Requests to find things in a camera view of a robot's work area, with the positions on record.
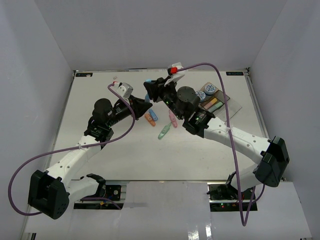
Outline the pink correction tape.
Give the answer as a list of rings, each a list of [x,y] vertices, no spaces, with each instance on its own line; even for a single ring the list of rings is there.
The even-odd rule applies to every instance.
[[[175,117],[174,113],[171,110],[169,110],[169,119],[170,119],[173,127],[177,128],[178,127],[178,122],[176,120],[176,117]]]

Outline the blue washi tape roll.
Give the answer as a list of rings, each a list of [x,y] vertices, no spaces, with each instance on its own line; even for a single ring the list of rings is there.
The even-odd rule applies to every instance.
[[[200,103],[204,102],[206,100],[207,95],[203,91],[196,91],[195,94],[199,97]]]
[[[208,83],[203,87],[203,92],[207,96],[212,96],[216,92],[216,90],[217,90],[216,86],[211,83]]]

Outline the orange cap pink highlighter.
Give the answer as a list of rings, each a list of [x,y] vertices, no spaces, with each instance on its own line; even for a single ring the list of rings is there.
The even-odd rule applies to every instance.
[[[204,106],[204,108],[205,108],[205,109],[209,109],[209,108],[212,107],[214,104],[216,104],[217,101],[218,101],[217,98],[213,98],[212,100],[210,100],[210,101]]]

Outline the green correction tape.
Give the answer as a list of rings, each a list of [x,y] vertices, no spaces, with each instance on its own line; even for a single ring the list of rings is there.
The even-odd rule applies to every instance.
[[[157,138],[158,140],[161,140],[170,130],[172,123],[169,123],[163,127],[161,132],[158,134]]]

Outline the green cap highlighter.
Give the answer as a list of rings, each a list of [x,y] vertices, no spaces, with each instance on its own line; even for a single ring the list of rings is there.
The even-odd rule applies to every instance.
[[[216,110],[218,110],[219,108],[221,108],[223,106],[223,103],[222,102],[218,102],[216,104],[214,104],[212,107],[210,107],[208,109],[209,112],[213,113],[215,112]]]

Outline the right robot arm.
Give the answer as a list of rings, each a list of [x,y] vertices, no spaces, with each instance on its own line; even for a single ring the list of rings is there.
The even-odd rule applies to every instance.
[[[290,162],[286,143],[281,137],[268,139],[228,127],[226,122],[198,106],[200,98],[191,87],[176,89],[174,83],[168,83],[162,77],[143,85],[150,100],[164,102],[183,121],[187,132],[230,147],[234,153],[241,153],[253,162],[246,169],[233,172],[226,183],[211,190],[213,198],[236,200],[244,191],[257,185],[271,188],[279,185]]]

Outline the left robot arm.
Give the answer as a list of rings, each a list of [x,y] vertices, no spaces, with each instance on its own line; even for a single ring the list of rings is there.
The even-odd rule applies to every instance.
[[[87,129],[75,149],[45,171],[35,171],[30,179],[28,204],[56,220],[67,210],[69,203],[82,198],[99,200],[106,194],[106,180],[89,173],[79,180],[76,173],[97,153],[114,134],[112,126],[134,114],[134,120],[152,107],[144,99],[130,96],[128,102],[118,100],[115,104],[106,98],[97,100]]]

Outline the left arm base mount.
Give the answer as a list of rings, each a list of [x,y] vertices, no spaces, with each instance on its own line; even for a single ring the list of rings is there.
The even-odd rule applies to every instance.
[[[75,210],[121,210],[126,198],[126,186],[124,185],[106,185],[104,198],[108,200],[85,200],[77,201],[73,208]]]

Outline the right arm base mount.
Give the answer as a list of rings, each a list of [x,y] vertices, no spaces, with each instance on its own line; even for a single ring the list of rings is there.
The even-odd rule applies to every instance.
[[[225,184],[219,184],[216,182],[209,182],[207,184],[207,195],[209,198],[210,211],[214,212],[239,212],[239,198],[238,192],[234,193],[225,188]],[[243,212],[248,210],[250,199],[253,193],[253,187],[245,190],[241,193],[242,210]],[[258,211],[256,203],[256,194],[252,199],[250,211]]]

